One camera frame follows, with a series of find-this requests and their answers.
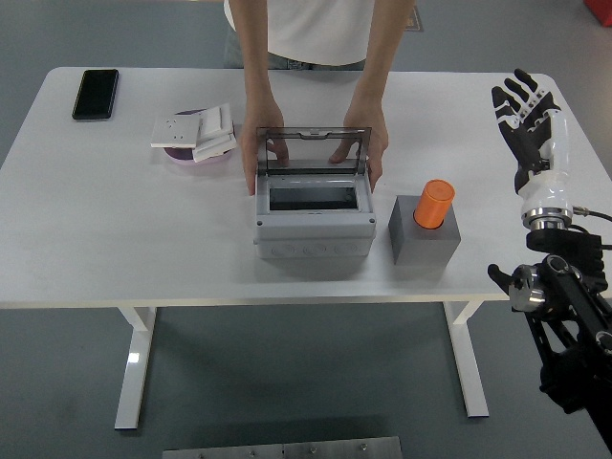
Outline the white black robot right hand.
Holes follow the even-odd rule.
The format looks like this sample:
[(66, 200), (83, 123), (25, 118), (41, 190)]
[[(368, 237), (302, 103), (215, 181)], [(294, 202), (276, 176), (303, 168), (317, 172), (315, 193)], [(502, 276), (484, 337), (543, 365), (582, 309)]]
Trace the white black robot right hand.
[(521, 213), (558, 208), (570, 216), (568, 125), (552, 92), (516, 69), (502, 87), (492, 88), (492, 106), (501, 136), (517, 161), (514, 190), (523, 199)]

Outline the person's right hand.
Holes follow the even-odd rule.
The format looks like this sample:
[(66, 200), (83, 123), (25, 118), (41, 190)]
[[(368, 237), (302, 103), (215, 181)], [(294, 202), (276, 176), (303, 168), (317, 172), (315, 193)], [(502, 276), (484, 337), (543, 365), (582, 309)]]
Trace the person's right hand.
[(284, 126), (282, 112), (272, 94), (249, 98), (246, 115), (239, 136), (241, 159), (247, 191), (255, 194), (255, 176), (258, 162), (259, 139), (257, 129), (263, 127), (280, 128)]

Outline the person's left hand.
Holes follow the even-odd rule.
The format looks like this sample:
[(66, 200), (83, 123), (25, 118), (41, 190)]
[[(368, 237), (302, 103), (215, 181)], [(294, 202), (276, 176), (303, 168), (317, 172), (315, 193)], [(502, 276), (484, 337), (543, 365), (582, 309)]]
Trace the person's left hand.
[(367, 173), (371, 191), (383, 175), (383, 153), (389, 145), (382, 102), (378, 99), (353, 98), (343, 119), (345, 128), (370, 128)]

